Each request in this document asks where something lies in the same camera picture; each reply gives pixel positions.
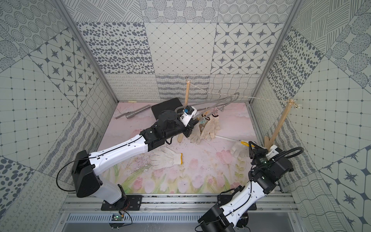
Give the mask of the blue dotted glove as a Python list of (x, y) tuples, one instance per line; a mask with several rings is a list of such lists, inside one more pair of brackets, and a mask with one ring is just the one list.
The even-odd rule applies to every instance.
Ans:
[(173, 167), (174, 165), (183, 164), (183, 154), (177, 153), (167, 147), (160, 147), (153, 151), (150, 156), (150, 165), (153, 170)]

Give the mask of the grey clip hanger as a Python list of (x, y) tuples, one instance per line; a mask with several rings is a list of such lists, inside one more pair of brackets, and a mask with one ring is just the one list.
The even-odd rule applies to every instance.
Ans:
[[(232, 103), (237, 101), (240, 98), (240, 93), (236, 92), (234, 94), (227, 95), (226, 97), (222, 97), (222, 94), (219, 93), (219, 98), (211, 101), (203, 101), (200, 103), (192, 103), (189, 106), (195, 107), (198, 112), (205, 112), (209, 108), (214, 108), (214, 107), (221, 107), (222, 105), (225, 105), (225, 107)], [(210, 106), (206, 106), (204, 108), (199, 108), (200, 105), (205, 105), (205, 104), (210, 104)]]

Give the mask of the beige knit gloves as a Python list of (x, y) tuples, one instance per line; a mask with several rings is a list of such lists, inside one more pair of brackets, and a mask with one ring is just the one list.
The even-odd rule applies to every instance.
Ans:
[(219, 119), (220, 119), (219, 115), (212, 115), (210, 117), (210, 120), (207, 123), (208, 131), (205, 137), (207, 141), (211, 141), (212, 139), (214, 139), (216, 132), (220, 130)]

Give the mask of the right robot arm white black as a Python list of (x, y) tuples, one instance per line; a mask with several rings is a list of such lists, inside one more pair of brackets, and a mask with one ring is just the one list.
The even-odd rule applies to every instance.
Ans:
[(248, 173), (249, 182), (225, 191), (233, 191), (231, 200), (222, 206), (215, 204), (210, 208), (198, 219), (196, 232), (233, 232), (236, 227), (245, 229), (249, 222), (249, 208), (270, 194), (284, 174), (294, 171), (290, 159), (304, 152), (302, 147), (286, 151), (276, 146), (267, 149), (252, 141), (242, 142), (242, 145), (249, 148), (252, 164)]

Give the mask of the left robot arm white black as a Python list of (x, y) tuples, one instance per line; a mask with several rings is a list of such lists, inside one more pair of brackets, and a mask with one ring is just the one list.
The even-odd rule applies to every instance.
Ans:
[(125, 160), (163, 146), (167, 139), (179, 134), (189, 137), (199, 122), (196, 115), (197, 109), (193, 106), (186, 106), (182, 114), (165, 110), (151, 127), (123, 143), (97, 152), (78, 152), (71, 162), (76, 196), (95, 196), (117, 208), (123, 208), (127, 200), (123, 187), (100, 178), (100, 175)]

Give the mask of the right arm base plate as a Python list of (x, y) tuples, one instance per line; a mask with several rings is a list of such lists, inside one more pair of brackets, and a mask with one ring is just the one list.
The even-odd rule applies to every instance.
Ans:
[[(218, 206), (223, 206), (227, 203), (229, 203), (232, 200), (232, 195), (231, 194), (219, 194), (217, 195), (217, 204)], [(248, 210), (257, 210), (256, 204), (252, 204)]]

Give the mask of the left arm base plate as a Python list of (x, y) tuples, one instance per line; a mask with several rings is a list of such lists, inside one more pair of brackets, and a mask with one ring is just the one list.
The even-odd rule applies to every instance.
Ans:
[(103, 201), (101, 211), (139, 211), (141, 208), (142, 199), (143, 195), (127, 195), (113, 205), (109, 204), (107, 201)]

